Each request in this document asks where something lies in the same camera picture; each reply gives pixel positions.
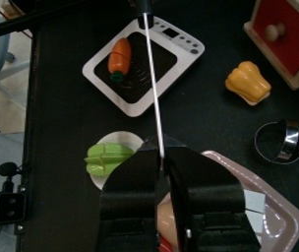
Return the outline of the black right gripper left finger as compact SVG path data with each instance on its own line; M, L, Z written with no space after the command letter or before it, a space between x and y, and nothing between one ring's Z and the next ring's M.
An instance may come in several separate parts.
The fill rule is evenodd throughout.
M96 252L159 252L160 161L158 141L147 140L110 175L102 191Z

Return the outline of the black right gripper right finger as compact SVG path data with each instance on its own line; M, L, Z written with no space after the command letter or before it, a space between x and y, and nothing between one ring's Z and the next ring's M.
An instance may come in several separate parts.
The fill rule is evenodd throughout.
M166 171L180 252L261 252L242 183L188 147L168 147Z

